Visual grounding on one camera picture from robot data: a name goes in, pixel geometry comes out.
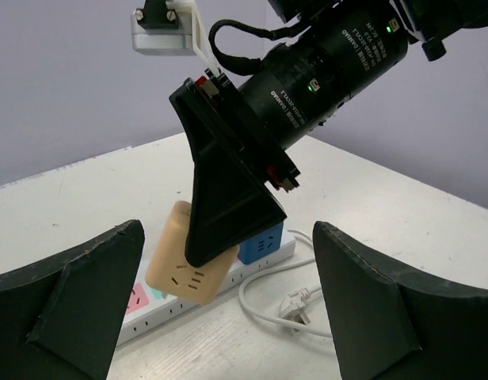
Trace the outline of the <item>white colourful power strip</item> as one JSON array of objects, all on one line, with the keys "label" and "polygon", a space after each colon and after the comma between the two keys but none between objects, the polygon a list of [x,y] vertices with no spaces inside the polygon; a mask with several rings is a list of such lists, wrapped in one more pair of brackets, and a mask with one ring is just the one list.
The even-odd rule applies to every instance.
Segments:
[{"label": "white colourful power strip", "polygon": [[232,249],[209,264],[194,268],[185,258],[173,261],[173,274],[152,279],[149,287],[149,260],[143,259],[128,301],[117,343],[119,345],[148,332],[197,305],[207,305],[214,297],[239,285],[254,273],[271,268],[294,254],[295,239],[283,230],[280,248],[268,256],[243,264]]}]

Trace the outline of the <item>blue cube socket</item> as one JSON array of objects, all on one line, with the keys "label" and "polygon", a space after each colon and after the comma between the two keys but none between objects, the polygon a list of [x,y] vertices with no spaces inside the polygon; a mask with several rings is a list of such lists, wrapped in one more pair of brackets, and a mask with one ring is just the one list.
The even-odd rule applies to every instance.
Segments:
[{"label": "blue cube socket", "polygon": [[271,227],[239,245],[238,259],[243,264],[252,264],[280,248],[284,224]]}]

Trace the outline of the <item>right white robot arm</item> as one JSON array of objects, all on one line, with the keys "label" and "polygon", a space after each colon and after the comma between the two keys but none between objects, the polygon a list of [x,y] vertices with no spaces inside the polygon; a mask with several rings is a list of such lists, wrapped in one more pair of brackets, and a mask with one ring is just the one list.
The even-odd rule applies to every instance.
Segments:
[{"label": "right white robot arm", "polygon": [[323,125],[420,42],[429,61],[460,29],[488,26],[488,1],[275,1],[284,27],[221,20],[271,40],[261,59],[213,49],[223,72],[170,95],[194,163],[185,258],[201,267],[285,220],[273,189],[298,187],[287,149]]}]

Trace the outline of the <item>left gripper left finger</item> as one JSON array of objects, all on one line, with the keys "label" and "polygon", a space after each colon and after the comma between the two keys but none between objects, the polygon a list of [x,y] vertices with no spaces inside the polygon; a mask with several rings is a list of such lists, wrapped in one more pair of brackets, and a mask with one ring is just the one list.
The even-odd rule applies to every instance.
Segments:
[{"label": "left gripper left finger", "polygon": [[0,275],[0,379],[105,379],[142,258],[139,220]]}]

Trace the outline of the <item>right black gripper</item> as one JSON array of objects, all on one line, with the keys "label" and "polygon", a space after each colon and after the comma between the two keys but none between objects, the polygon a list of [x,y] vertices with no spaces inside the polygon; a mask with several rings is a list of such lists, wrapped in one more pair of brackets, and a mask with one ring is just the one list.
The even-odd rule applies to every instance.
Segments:
[{"label": "right black gripper", "polygon": [[283,222],[286,213],[264,182],[290,192],[300,171],[226,74],[187,78],[169,101],[193,157],[185,257],[199,268]]}]

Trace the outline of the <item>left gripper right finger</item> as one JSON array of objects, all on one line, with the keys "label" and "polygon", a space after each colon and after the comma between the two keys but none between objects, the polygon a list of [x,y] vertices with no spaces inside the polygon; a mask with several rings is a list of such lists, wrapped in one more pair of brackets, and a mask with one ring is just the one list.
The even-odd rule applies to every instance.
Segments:
[{"label": "left gripper right finger", "polygon": [[488,290],[429,274],[328,222],[312,233],[343,379],[488,379]]}]

